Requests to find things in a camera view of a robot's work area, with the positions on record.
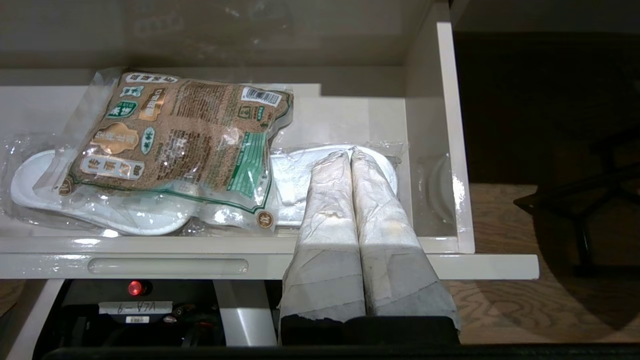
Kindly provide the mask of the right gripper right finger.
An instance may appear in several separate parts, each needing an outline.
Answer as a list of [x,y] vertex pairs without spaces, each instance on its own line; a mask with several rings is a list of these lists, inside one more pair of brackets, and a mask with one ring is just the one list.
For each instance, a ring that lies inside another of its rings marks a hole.
[[355,149],[350,157],[366,310],[377,318],[434,323],[434,339],[457,338],[461,320],[409,223],[409,217],[375,159]]

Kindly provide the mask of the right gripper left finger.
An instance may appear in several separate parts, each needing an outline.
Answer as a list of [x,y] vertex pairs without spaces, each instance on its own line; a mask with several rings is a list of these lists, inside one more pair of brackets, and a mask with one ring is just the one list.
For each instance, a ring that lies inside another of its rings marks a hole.
[[282,278],[279,344],[343,341],[343,326],[367,314],[350,156],[332,152],[311,169],[306,208]]

